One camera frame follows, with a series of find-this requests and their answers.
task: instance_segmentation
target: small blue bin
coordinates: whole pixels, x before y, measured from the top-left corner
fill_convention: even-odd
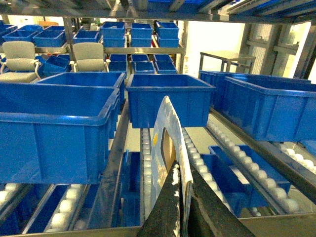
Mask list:
[[[150,24],[132,23],[130,32],[134,39],[149,39],[152,38],[153,29]]]
[[[3,39],[5,41],[28,41],[33,42],[33,37],[37,34],[37,31],[20,31],[15,30],[5,36]]]
[[[124,48],[125,47],[125,37],[123,37],[121,39],[103,38],[103,45],[105,48]]]
[[[121,39],[125,37],[124,22],[104,22],[101,29],[104,38]]]
[[[45,31],[65,31],[65,27],[63,26],[49,26],[44,29]]]
[[[133,62],[136,74],[154,74],[155,68],[152,62]]]
[[[211,72],[211,71],[200,71],[200,79],[206,83],[209,83],[216,87],[216,92],[211,101],[211,106],[221,111],[223,108],[223,100],[225,93],[225,77],[232,77],[239,80],[249,79],[258,79],[258,80],[279,80],[285,82],[294,82],[294,83],[308,83],[310,80],[305,79],[290,79],[290,78],[281,78],[275,76],[266,76],[266,75],[252,75],[252,74],[240,74],[240,73],[224,73],[224,72]]]
[[[20,31],[36,31],[36,32],[42,32],[43,26],[40,25],[26,25],[21,28],[19,28]]]
[[[173,62],[169,54],[154,54],[154,60]]]
[[[69,60],[57,56],[50,56],[45,63],[45,72],[66,72],[70,67]]]
[[[37,47],[61,47],[65,39],[64,31],[42,31],[33,37]]]
[[[142,62],[142,61],[148,61],[149,57],[147,54],[132,54],[131,56],[132,62]]]
[[[260,168],[267,173],[268,177],[273,178],[279,187],[283,188],[286,191],[286,193],[289,192],[291,183],[287,181],[282,175],[280,175],[280,173],[278,173],[272,166],[270,166],[261,156],[259,156],[250,147],[246,145],[241,145],[240,149],[246,152],[247,156],[251,157],[253,162],[257,163],[260,166]],[[218,155],[224,161],[224,165],[226,165],[227,167],[234,165],[234,163],[228,158],[228,156],[221,150],[220,147],[210,146],[209,150],[211,154]],[[247,183],[243,184],[243,186],[247,190],[247,194],[249,197],[249,203],[245,207],[250,208],[268,206],[264,198],[258,193],[258,191],[255,188],[252,187],[251,184]]]
[[[158,61],[155,62],[155,66],[158,74],[177,74],[177,69],[173,62]]]
[[[173,22],[157,22],[156,30],[162,39],[178,39],[179,28]]]
[[[78,31],[74,36],[74,43],[99,42],[99,31]]]
[[[225,78],[222,113],[259,141],[316,139],[316,85]]]
[[[127,54],[111,54],[111,62],[127,62]]]
[[[166,95],[183,127],[205,127],[215,87],[188,75],[135,74],[130,76],[126,90],[134,128],[154,127]]]
[[[179,47],[179,39],[162,39],[158,36],[158,44],[160,48],[177,48]]]
[[[152,38],[148,39],[136,39],[132,37],[131,46],[136,47],[143,47],[143,48],[149,48],[152,46]]]
[[[97,184],[119,90],[1,83],[0,182]]]

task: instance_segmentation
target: metal table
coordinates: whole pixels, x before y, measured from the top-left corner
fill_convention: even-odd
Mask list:
[[[203,60],[204,56],[216,58],[222,60],[221,72],[224,71],[225,63],[226,72],[229,72],[231,69],[231,65],[235,65],[237,67],[241,67],[244,69],[248,69],[248,73],[251,73],[252,65],[256,60],[255,56],[249,56],[242,53],[230,52],[230,51],[212,51],[212,52],[200,52],[201,58],[199,61],[199,70],[203,69]],[[250,61],[249,65],[241,64],[240,61]]]

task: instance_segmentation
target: blue storage bin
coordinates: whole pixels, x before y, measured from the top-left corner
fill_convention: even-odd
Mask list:
[[[97,184],[119,90],[1,83],[0,182]]]
[[[104,38],[121,39],[125,37],[125,22],[104,22],[101,29]]]
[[[145,47],[149,48],[152,46],[152,38],[148,39],[137,39],[132,37],[132,42],[130,43],[132,47]]]
[[[222,113],[256,140],[316,139],[316,85],[226,77]]]
[[[158,44],[160,48],[177,48],[179,47],[179,39],[162,39],[158,35]]]
[[[205,127],[215,87],[188,75],[135,74],[129,78],[126,90],[134,128],[154,127],[166,95],[183,127]]]
[[[154,60],[173,62],[169,54],[154,54]]]
[[[39,84],[77,85],[77,86],[101,86],[119,89],[120,102],[124,102],[124,79],[122,73],[79,72],[62,73],[38,81]]]
[[[173,65],[173,62],[158,61],[155,62],[155,66],[158,74],[177,74],[177,69]]]
[[[136,74],[154,74],[155,68],[152,62],[133,62]]]
[[[152,38],[153,29],[150,24],[132,23],[130,32],[134,39],[149,39]]]
[[[162,39],[178,39],[179,28],[173,22],[157,22],[157,33]]]
[[[130,57],[132,59],[132,62],[149,61],[149,57],[147,54],[132,54]]]
[[[64,31],[42,31],[33,37],[37,47],[61,47],[65,39]]]
[[[111,62],[127,62],[127,54],[111,54]]]
[[[49,26],[44,29],[45,31],[65,31],[64,26]]]
[[[44,72],[66,72],[70,70],[69,60],[57,57],[50,56],[49,59],[45,63]]]
[[[126,73],[125,76],[127,75],[127,62],[110,62],[108,64],[109,66],[109,71],[110,72],[121,72],[121,73]]]
[[[74,43],[99,42],[99,31],[78,31],[74,36]]]
[[[20,31],[36,31],[36,32],[42,32],[43,26],[40,25],[26,25],[19,28]]]
[[[104,38],[103,45],[105,48],[124,48],[125,47],[125,37],[121,39],[115,38]]]
[[[272,166],[270,166],[261,156],[259,156],[257,153],[255,153],[250,147],[246,145],[239,146],[240,149],[242,149],[244,152],[246,152],[247,156],[251,157],[253,162],[257,163],[262,170],[264,170],[268,177],[273,178],[277,185],[283,188],[286,193],[288,194],[291,183],[288,182],[280,173],[278,173]],[[209,150],[211,154],[218,155],[224,162],[224,165],[227,167],[234,165],[234,163],[228,158],[228,156],[221,150],[218,146],[210,146]],[[244,188],[247,190],[247,194],[249,197],[248,205],[245,206],[247,208],[249,207],[260,207],[260,206],[268,206],[267,202],[264,200],[264,198],[258,193],[258,191],[252,187],[251,184],[243,184]]]
[[[223,100],[225,93],[225,77],[233,77],[240,80],[249,79],[258,79],[258,80],[278,80],[278,81],[291,81],[294,83],[308,83],[310,80],[305,79],[290,79],[290,78],[281,78],[275,76],[266,76],[266,75],[252,75],[252,74],[240,74],[240,73],[224,73],[224,72],[211,72],[211,71],[200,71],[200,79],[206,83],[209,83],[216,87],[216,92],[212,97],[211,106],[221,111],[223,108]]]
[[[37,34],[37,31],[20,31],[15,30],[5,36],[3,39],[5,41],[28,41],[33,42],[33,37]]]

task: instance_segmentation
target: stacked blue crate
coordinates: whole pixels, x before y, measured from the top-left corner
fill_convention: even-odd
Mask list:
[[[150,24],[133,23],[131,28],[132,47],[151,47],[153,29]]]
[[[101,27],[105,48],[125,47],[125,23],[104,22]]]
[[[157,22],[157,38],[161,48],[177,48],[179,28],[173,22]]]

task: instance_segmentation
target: beige office chair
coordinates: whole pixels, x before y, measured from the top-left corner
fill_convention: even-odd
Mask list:
[[[71,61],[74,72],[104,71],[104,49],[101,43],[75,43],[73,46],[76,62]]]
[[[35,59],[35,47],[33,43],[26,41],[10,41],[4,42],[2,48],[6,57],[6,62],[1,65],[1,82],[35,82],[40,80],[38,74],[40,62],[38,59]],[[31,72],[3,73],[5,67],[8,67],[11,71]]]

